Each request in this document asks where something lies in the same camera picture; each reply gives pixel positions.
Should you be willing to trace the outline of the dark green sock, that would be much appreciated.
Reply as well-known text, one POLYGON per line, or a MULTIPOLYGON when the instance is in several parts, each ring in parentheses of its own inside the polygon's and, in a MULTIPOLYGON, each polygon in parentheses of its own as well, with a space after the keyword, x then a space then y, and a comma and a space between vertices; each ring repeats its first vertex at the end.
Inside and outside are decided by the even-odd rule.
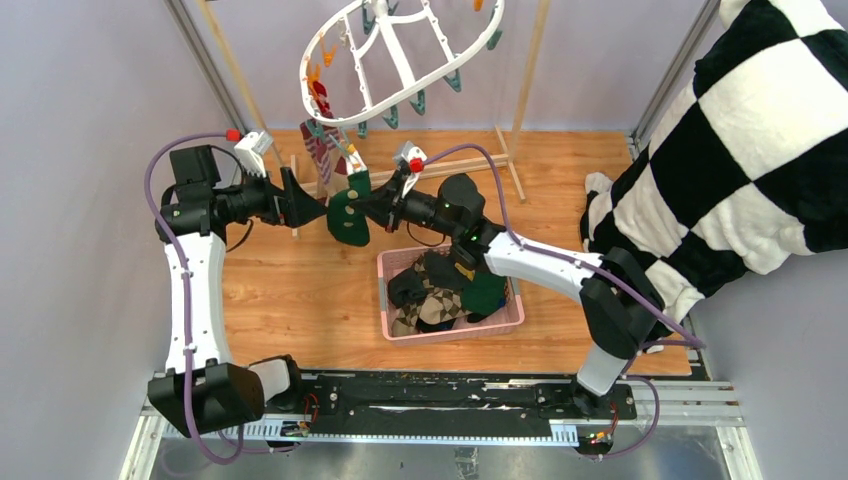
POLYGON ((455 268, 469 280, 460 292, 460 303, 463 309, 485 318, 505 306, 508 292, 506 277, 483 271, 472 271, 459 263, 455 264, 455 268))
POLYGON ((359 213, 353 203, 371 194, 368 170, 352 173, 349 186, 333 195, 327 207, 327 228, 333 238, 345 245, 364 247, 370 242, 370 231, 366 216, 359 213))

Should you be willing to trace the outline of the pink plastic basket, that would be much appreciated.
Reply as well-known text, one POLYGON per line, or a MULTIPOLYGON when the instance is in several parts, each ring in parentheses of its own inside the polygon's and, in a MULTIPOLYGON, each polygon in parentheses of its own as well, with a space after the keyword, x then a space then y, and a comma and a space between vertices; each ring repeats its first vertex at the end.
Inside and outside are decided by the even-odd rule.
POLYGON ((517 282, 446 273, 447 244, 377 257, 382 333, 396 346, 508 334, 524 323, 517 282))

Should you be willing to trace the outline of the cream purple striped sock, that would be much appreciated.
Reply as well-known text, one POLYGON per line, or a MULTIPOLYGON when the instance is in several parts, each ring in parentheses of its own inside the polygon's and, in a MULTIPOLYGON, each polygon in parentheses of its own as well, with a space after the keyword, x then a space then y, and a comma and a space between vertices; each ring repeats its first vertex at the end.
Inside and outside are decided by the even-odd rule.
POLYGON ((316 123, 314 119, 299 125, 304 145, 316 167, 319 180, 331 195, 349 187, 345 151, 339 148, 345 138, 335 127, 316 123))

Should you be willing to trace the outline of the plain black sock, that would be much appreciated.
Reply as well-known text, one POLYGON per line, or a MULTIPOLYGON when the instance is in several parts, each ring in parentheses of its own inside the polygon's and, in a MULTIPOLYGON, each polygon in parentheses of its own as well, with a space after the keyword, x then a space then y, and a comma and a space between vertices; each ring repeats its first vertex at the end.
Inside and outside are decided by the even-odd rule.
POLYGON ((409 267, 387 283, 387 296, 396 308, 417 304, 426 299, 428 291, 413 267, 409 267))
POLYGON ((472 280, 457 269, 455 262, 448 256, 436 251, 427 251, 423 255, 424 275, 434 287, 462 290, 472 280))

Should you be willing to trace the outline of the argyle brown sock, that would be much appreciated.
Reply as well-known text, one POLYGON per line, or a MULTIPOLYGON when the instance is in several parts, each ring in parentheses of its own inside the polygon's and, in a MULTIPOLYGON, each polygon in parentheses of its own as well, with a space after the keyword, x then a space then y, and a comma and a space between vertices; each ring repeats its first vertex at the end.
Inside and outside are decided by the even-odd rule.
MULTIPOLYGON (((438 288, 438 287, 434 287, 430 283, 430 281, 426 279, 426 277, 424 275, 423 260, 421 260, 421 259, 416 260, 410 267, 413 267, 416 270, 416 272, 419 274, 419 276, 421 277, 421 279, 424 283, 424 286, 426 287, 426 289, 428 291, 428 295, 431 292, 433 292, 436 288, 438 288)), ((419 319, 419 312, 420 312, 420 309, 421 309, 423 302, 424 302, 424 300, 417 303, 417 304, 407 305, 403 308, 396 308, 390 302, 396 308, 396 312, 397 312, 396 318, 392 322, 392 334, 394 336, 407 336, 407 335, 413 335, 413 334, 422 334, 416 329, 415 325, 416 325, 416 321, 419 319)))
POLYGON ((429 324, 436 324, 450 319, 457 319, 472 314, 461 302, 461 293, 436 288, 424 300, 419 318, 429 324))

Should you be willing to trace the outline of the black blue sock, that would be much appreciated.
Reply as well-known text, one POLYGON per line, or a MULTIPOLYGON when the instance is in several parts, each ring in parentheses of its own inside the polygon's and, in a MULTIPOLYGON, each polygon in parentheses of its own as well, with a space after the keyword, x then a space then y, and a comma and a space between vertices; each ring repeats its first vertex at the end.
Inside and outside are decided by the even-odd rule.
POLYGON ((416 329, 422 334, 431 334, 444 331, 450 331, 454 328, 456 320, 450 319, 436 324, 424 322, 421 318, 416 321, 416 329))

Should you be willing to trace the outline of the white round sock hanger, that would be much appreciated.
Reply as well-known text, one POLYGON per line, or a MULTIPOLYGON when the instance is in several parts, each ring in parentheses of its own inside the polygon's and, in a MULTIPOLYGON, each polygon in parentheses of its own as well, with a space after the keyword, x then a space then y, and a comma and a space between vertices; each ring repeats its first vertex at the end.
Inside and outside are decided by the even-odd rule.
POLYGON ((300 60, 298 77, 302 105, 316 123, 327 127, 360 130, 365 137, 368 122, 380 117, 387 126, 399 125, 399 106, 407 102, 419 116, 427 112, 426 90, 437 83, 445 83, 453 92, 463 91, 461 68, 484 50, 491 51, 502 36, 501 23, 505 13, 503 1, 476 1, 474 10, 480 12, 490 7, 488 17, 479 32, 465 48, 456 50, 443 29, 440 16, 430 1, 421 1, 410 13, 399 14, 397 1, 352 1, 334 13, 307 43, 300 60), (417 73, 410 54, 412 47, 400 35, 405 26, 421 24, 427 39, 433 39, 440 62, 423 73, 417 73), (385 66, 394 72, 399 87, 379 98, 372 92, 365 69, 365 59, 375 47, 382 46, 387 54, 385 66), (310 83, 322 80, 322 75, 333 66, 337 56, 348 56, 345 61, 353 70, 355 92, 361 100, 358 111, 333 118, 322 117, 310 93, 310 83))

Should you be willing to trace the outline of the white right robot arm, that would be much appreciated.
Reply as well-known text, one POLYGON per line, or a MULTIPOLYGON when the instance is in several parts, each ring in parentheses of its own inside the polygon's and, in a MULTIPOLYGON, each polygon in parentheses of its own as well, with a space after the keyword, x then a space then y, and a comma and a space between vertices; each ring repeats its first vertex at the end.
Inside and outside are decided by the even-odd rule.
POLYGON ((443 234, 463 267, 524 280, 577 302, 592 346, 571 382, 569 402, 584 417, 601 414, 664 308, 635 257, 619 247, 581 253, 521 237, 484 215, 486 200, 466 174, 448 177, 434 195, 411 187, 411 179, 396 172, 378 187, 369 217, 388 231, 407 221, 443 234))

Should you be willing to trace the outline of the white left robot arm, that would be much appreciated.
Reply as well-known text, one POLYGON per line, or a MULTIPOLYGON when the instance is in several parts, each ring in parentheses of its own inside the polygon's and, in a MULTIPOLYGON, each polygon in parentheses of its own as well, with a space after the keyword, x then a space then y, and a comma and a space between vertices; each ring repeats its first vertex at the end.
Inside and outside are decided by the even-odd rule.
POLYGON ((175 182, 174 203, 152 207, 169 264, 172 340, 165 374, 147 386, 150 403, 182 435, 191 438, 262 418, 267 407, 293 413, 312 410, 300 370, 289 355, 247 367, 232 360, 223 315, 222 274, 226 228, 259 219, 297 228, 324 216, 326 207, 307 194, 292 171, 281 170, 284 186, 262 170, 234 187, 220 179, 211 145, 163 148, 175 182))

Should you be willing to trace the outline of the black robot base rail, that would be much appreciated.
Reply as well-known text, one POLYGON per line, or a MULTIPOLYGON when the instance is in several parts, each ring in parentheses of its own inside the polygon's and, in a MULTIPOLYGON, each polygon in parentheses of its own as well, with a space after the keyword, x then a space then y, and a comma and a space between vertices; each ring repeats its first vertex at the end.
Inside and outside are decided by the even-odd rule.
POLYGON ((305 370, 248 435, 282 441, 583 446, 636 419, 631 387, 592 399, 570 375, 305 370))

